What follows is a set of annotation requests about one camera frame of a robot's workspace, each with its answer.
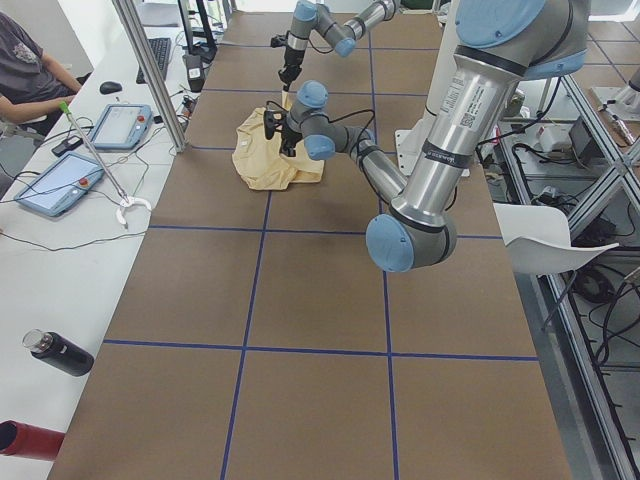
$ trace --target silver pole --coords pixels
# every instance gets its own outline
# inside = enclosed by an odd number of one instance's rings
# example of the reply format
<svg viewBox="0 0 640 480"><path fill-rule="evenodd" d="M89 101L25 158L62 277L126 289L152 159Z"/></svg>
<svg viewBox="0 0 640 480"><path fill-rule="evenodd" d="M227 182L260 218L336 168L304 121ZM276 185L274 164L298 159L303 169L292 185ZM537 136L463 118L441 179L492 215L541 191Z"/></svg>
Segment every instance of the silver pole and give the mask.
<svg viewBox="0 0 640 480"><path fill-rule="evenodd" d="M164 78L162 78L151 47L149 47L147 35L142 27L142 22L140 22L140 17L138 17L138 12L131 0L112 0L112 2L120 17L120 22L122 22L122 26L127 32L129 42L144 72L145 80L160 110L160 115L164 125L167 127L176 152L182 152L186 146L184 132L180 122L178 122L178 117L171 103L171 97L169 97L169 92L167 92L164 84Z"/></svg>

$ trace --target person's arm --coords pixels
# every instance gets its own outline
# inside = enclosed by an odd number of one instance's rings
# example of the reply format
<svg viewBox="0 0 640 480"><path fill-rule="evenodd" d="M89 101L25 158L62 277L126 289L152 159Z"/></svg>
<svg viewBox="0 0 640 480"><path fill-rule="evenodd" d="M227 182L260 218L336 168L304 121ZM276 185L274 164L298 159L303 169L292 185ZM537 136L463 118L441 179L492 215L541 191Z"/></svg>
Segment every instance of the person's arm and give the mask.
<svg viewBox="0 0 640 480"><path fill-rule="evenodd" d="M42 65L56 77L60 83L69 88L72 92L78 93L82 85L71 75L60 62L48 53L42 52Z"/></svg>
<svg viewBox="0 0 640 480"><path fill-rule="evenodd" d="M61 102L71 103L74 96L54 98L44 102L13 104L7 97L0 97L0 118L11 123L21 124L48 115L60 108Z"/></svg>

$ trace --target tablet screen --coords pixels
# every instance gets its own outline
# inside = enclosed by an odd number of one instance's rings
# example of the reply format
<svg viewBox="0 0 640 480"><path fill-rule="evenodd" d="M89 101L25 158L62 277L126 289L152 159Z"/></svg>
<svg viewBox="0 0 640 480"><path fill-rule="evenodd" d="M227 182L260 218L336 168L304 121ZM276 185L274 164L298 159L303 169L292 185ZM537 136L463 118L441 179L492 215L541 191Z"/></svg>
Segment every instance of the tablet screen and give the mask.
<svg viewBox="0 0 640 480"><path fill-rule="evenodd" d="M96 145L122 145L129 140L131 131L136 126L140 115L140 107L127 105L113 106L98 126L99 130L93 137Z"/></svg>
<svg viewBox="0 0 640 480"><path fill-rule="evenodd" d="M91 172L93 172L93 175L100 174L100 170L96 172L96 169L100 169L100 167L95 163L81 157L69 155L53 169L37 178L31 184L31 187L22 192L19 198L50 210L70 190L78 188L77 182L81 178L86 177L92 183L91 180L93 179L89 178Z"/></svg>

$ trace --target barcode label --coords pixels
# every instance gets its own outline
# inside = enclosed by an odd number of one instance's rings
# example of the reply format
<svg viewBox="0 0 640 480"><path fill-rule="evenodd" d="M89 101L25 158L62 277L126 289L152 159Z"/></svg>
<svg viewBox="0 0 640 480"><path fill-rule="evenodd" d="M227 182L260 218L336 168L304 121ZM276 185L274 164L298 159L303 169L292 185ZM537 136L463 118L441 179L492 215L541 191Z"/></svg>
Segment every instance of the barcode label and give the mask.
<svg viewBox="0 0 640 480"><path fill-rule="evenodd" d="M457 76L453 77L449 91L447 91L447 95L444 97L440 110L446 114L450 114L451 111L456 108L462 90L464 90L464 79Z"/></svg>
<svg viewBox="0 0 640 480"><path fill-rule="evenodd" d="M469 114L469 113L465 113L464 116L462 117L462 120L460 120L460 126L461 127L473 127L473 122L475 122L476 117Z"/></svg>

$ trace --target white chair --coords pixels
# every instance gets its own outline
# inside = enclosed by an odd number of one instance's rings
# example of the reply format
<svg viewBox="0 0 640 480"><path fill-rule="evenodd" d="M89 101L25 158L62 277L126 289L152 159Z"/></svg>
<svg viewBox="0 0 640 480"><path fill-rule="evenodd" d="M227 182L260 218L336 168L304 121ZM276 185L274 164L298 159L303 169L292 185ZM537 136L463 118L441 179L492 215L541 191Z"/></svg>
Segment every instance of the white chair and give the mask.
<svg viewBox="0 0 640 480"><path fill-rule="evenodd" d="M618 246L571 246L567 217L557 208L494 203L514 272L551 275L575 271Z"/></svg>

